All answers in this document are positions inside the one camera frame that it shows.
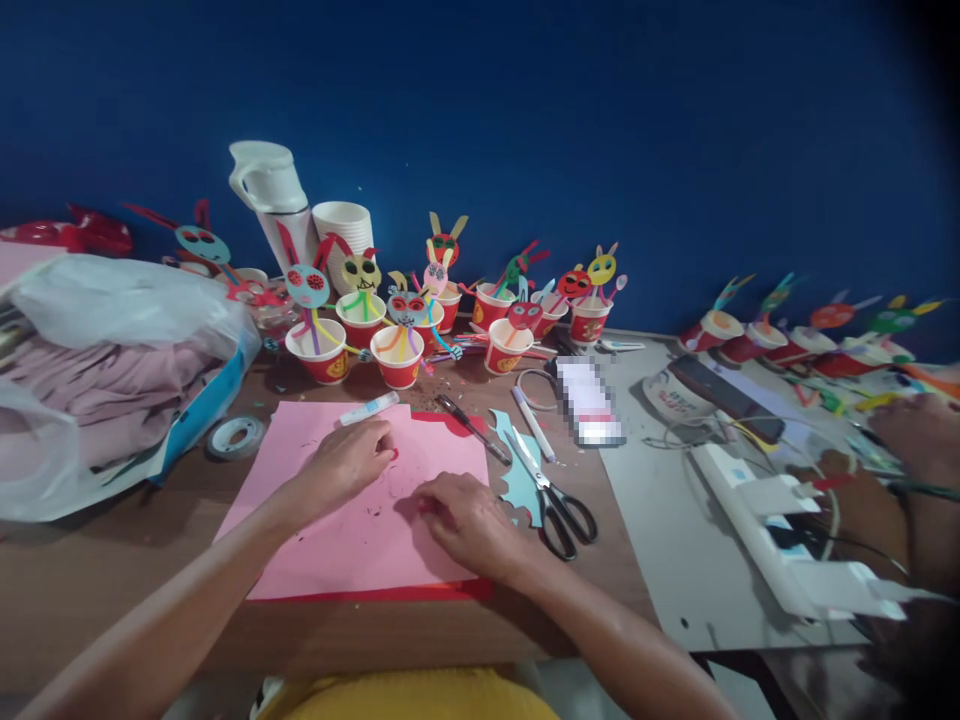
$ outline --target scissors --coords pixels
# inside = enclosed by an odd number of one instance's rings
[[[566,560],[567,562],[575,560],[577,558],[577,548],[573,544],[567,528],[569,527],[570,530],[573,531],[573,534],[577,536],[577,540],[579,540],[582,545],[591,545],[597,541],[597,536],[599,535],[597,522],[593,519],[593,515],[587,509],[586,505],[575,497],[561,492],[560,488],[551,483],[546,476],[540,472],[540,468],[537,467],[537,462],[533,459],[530,451],[527,450],[527,446],[517,439],[520,437],[517,429],[513,426],[511,426],[510,429],[513,431],[513,434],[508,434],[507,440],[513,448],[514,455],[520,458],[523,467],[526,468],[527,472],[530,473],[530,476],[533,478],[533,481],[537,484],[540,516],[543,519],[543,527],[540,528],[540,539],[543,541],[543,544],[550,549],[550,552],[561,560]],[[581,517],[583,517],[587,525],[586,529],[580,524],[577,517],[570,512],[571,508],[576,509]],[[553,542],[553,538],[547,533],[548,518],[553,525],[554,532],[560,540],[560,545],[563,547],[562,551],[557,548]]]

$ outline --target pink fabric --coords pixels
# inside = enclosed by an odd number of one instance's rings
[[[52,410],[75,417],[81,458],[96,467],[160,442],[174,413],[202,389],[195,380],[213,361],[193,341],[160,350],[71,350],[34,336],[17,348],[3,375]]]

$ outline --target red paper cup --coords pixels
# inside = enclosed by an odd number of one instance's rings
[[[487,345],[487,355],[483,364],[493,375],[509,373],[520,362],[523,353],[533,346],[532,330],[517,330],[514,333],[513,325],[504,318],[494,320],[487,332],[490,342]]]
[[[397,343],[387,350],[396,333],[402,333]],[[404,327],[386,327],[379,330],[370,342],[370,352],[373,353],[383,381],[391,390],[406,390],[417,382],[417,372],[420,370],[420,358],[423,357],[423,338],[417,333],[410,333]]]
[[[313,336],[310,330],[299,337],[295,337],[300,330],[306,327],[302,322],[297,323],[290,329],[284,344],[287,346],[287,350],[300,361],[318,383],[321,385],[339,385],[347,377],[347,373],[350,372],[350,362],[347,359],[346,350],[346,331],[336,320],[321,318],[320,324],[336,342],[317,331],[317,338],[320,341],[319,354],[314,351]]]
[[[690,352],[702,352],[743,335],[743,325],[733,315],[711,310],[680,336],[680,344]]]
[[[431,314],[433,315],[433,322],[430,322]],[[440,323],[443,322],[444,317],[446,317],[446,315],[444,314],[443,305],[435,302],[433,307],[430,308],[430,313],[423,319],[423,323],[414,328],[414,330],[417,331],[417,335],[423,339],[423,351],[428,355],[432,355],[440,349],[440,343],[438,343],[437,339],[433,336],[433,329],[440,327]]]
[[[441,335],[447,335],[453,330],[453,323],[457,320],[457,310],[460,308],[460,298],[463,295],[457,290],[456,285],[448,283],[437,298],[437,302],[443,306],[443,320],[437,332]]]
[[[862,344],[847,338],[840,344],[839,352],[821,355],[810,367],[826,377],[838,378],[866,375],[892,364],[893,356],[879,345]]]
[[[745,363],[787,344],[786,336],[775,327],[755,322],[747,325],[747,332],[725,342],[717,352],[727,362]]]
[[[560,304],[554,312],[547,312],[550,308],[556,307],[557,303],[561,299],[564,299],[564,302]],[[567,314],[567,310],[570,309],[570,303],[566,302],[566,299],[562,295],[557,295],[556,293],[549,293],[544,297],[540,298],[540,306],[543,308],[543,317],[540,318],[540,323],[533,331],[534,340],[543,340],[554,326],[564,315]]]
[[[837,349],[837,344],[822,332],[815,330],[813,334],[808,334],[809,330],[799,325],[795,327],[790,331],[787,344],[764,355],[764,362],[788,368]]]
[[[477,288],[477,302],[473,306],[473,322],[484,330],[489,330],[494,322],[505,318],[513,301],[517,299],[509,290],[501,290],[494,298],[491,293],[497,289],[496,283],[483,283]]]
[[[613,303],[607,304],[599,297],[587,297],[571,301],[573,319],[570,322],[570,339],[579,347],[591,348],[600,339],[607,316]]]
[[[387,306],[383,300],[376,295],[370,296],[370,304],[367,306],[367,319],[364,320],[363,308],[365,303],[361,302],[356,307],[347,310],[348,305],[352,305],[360,297],[359,292],[344,295],[337,300],[337,317],[343,323],[347,331],[347,342],[358,350],[370,347],[370,341],[377,334],[377,330],[383,327],[383,318],[387,312]]]

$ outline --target hand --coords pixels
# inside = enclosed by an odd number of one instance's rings
[[[477,575],[512,585],[530,563],[554,560],[542,545],[523,537],[490,488],[472,475],[440,473],[413,497],[437,544]]]
[[[277,491],[295,530],[356,497],[394,457],[391,425],[370,418],[327,435],[293,479]]]

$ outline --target thermos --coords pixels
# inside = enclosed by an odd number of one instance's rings
[[[243,140],[230,145],[230,154],[236,162],[230,187],[257,213],[280,269],[286,274],[293,264],[290,248],[298,262],[311,264],[317,253],[317,231],[293,166],[293,153],[276,143]]]

